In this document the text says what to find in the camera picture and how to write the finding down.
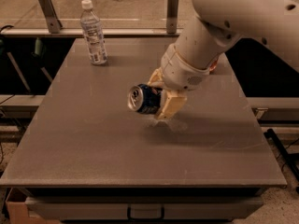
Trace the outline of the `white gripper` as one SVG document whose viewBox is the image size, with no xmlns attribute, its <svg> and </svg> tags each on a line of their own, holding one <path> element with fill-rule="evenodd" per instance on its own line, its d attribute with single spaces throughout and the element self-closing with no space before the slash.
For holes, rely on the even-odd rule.
<svg viewBox="0 0 299 224">
<path fill-rule="evenodd" d="M 153 71 L 148 85 L 162 88 L 164 85 L 170 90 L 163 90 L 160 108 L 154 115 L 156 119 L 172 118 L 187 102 L 185 91 L 196 90 L 208 69 L 197 69 L 183 61 L 171 44 L 161 59 L 161 69 Z"/>
</svg>

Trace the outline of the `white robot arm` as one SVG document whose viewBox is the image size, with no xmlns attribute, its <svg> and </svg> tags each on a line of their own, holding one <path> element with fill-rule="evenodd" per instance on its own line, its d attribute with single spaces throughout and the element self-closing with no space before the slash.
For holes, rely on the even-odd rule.
<svg viewBox="0 0 299 224">
<path fill-rule="evenodd" d="M 156 119 L 185 105 L 220 55 L 241 38 L 252 38 L 299 71 L 298 0 L 192 0 L 194 14 L 148 85 L 163 90 Z"/>
</svg>

